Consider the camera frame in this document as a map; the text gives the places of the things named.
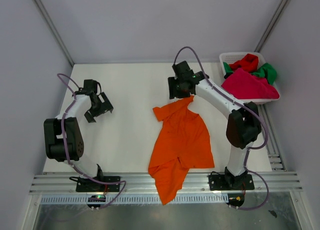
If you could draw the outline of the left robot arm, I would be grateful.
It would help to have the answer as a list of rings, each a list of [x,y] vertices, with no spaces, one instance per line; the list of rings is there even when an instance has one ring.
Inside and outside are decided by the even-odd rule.
[[[86,79],[83,81],[83,87],[73,91],[62,76],[67,77],[62,73],[57,74],[71,91],[73,101],[62,114],[46,119],[43,124],[47,157],[73,168],[79,174],[76,180],[79,185],[120,185],[122,180],[111,180],[110,177],[104,176],[99,164],[84,154],[85,145],[78,123],[82,117],[85,117],[88,123],[95,123],[96,117],[112,112],[114,107],[102,92],[98,81]]]

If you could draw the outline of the orange t shirt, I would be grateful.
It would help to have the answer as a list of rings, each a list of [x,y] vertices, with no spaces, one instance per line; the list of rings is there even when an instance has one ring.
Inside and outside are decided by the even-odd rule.
[[[148,173],[163,205],[182,189],[190,169],[214,168],[209,131],[202,117],[189,110],[194,97],[153,108],[162,129],[154,144]]]

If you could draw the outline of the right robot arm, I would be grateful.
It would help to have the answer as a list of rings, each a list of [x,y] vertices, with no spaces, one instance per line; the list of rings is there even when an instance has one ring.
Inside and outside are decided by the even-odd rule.
[[[239,189],[245,182],[248,150],[262,131],[258,107],[233,98],[218,87],[202,71],[194,73],[186,61],[173,64],[174,77],[168,78],[169,97],[198,96],[220,111],[227,118],[226,137],[231,144],[229,162],[224,170],[224,182],[228,189]]]

